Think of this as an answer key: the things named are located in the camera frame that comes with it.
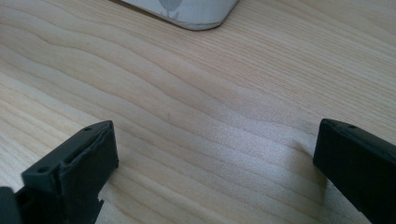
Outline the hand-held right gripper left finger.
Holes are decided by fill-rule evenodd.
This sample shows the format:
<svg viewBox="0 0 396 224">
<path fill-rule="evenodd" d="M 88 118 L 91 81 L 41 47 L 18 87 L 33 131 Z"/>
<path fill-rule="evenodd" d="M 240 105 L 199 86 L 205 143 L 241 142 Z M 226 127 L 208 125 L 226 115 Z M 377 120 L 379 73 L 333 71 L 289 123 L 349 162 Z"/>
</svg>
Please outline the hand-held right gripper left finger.
<svg viewBox="0 0 396 224">
<path fill-rule="evenodd" d="M 22 172 L 22 221 L 94 224 L 104 203 L 99 192 L 118 166 L 113 122 L 83 128 Z"/>
</svg>

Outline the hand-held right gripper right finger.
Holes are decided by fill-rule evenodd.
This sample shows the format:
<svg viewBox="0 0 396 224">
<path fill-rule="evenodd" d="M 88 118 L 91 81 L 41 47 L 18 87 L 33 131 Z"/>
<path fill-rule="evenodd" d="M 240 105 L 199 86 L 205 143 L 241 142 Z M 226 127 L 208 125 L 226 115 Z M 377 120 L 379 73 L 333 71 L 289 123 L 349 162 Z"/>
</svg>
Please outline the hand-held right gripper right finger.
<svg viewBox="0 0 396 224">
<path fill-rule="evenodd" d="M 373 224 L 396 224 L 396 146 L 333 119 L 319 125 L 313 163 Z"/>
</svg>

